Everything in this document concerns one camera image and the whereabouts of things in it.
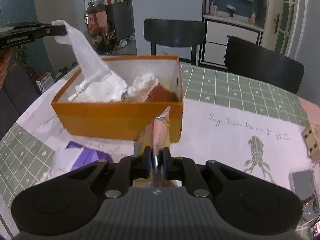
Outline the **person left hand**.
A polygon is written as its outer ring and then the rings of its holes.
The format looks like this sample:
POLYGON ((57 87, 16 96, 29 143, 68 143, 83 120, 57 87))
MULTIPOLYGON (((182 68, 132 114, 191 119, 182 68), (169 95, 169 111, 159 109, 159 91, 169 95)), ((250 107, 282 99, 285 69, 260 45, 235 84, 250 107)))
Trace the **person left hand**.
POLYGON ((10 49, 8 49, 5 51, 3 58, 1 59, 1 63, 0 63, 0 88, 2 88, 4 80, 7 76, 8 66, 10 63, 11 56, 12 56, 12 52, 10 49))

